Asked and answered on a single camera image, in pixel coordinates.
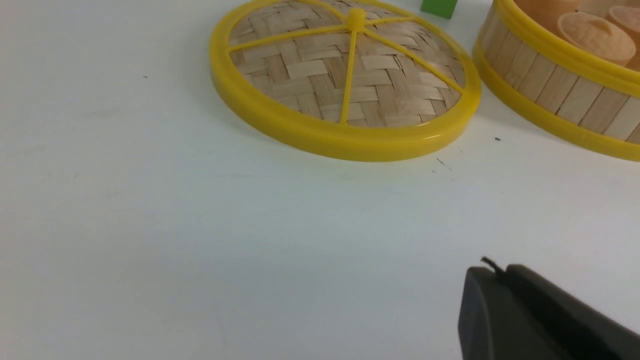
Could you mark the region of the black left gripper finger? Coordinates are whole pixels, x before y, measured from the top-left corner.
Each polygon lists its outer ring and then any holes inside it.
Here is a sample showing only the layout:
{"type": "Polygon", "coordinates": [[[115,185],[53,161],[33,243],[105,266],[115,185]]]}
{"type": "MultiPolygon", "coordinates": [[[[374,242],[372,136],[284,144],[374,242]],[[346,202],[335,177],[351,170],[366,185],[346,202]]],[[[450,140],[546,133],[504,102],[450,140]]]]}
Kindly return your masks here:
{"type": "Polygon", "coordinates": [[[638,333],[532,269],[467,269],[458,316],[464,360],[637,360],[638,333]]]}

